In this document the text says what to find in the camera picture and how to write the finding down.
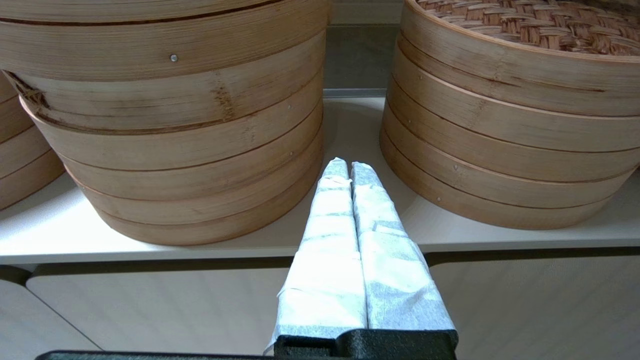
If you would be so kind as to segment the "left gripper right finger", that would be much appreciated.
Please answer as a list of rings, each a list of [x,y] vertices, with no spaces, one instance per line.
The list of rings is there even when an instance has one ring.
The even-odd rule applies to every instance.
[[[455,331],[425,256],[407,234],[374,168],[353,162],[350,179],[368,327]]]

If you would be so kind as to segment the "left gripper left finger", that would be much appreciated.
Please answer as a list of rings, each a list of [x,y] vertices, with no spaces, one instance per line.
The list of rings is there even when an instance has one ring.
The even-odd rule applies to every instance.
[[[265,352],[274,350],[281,336],[337,338],[367,325],[352,183],[346,161],[337,157],[317,182]]]

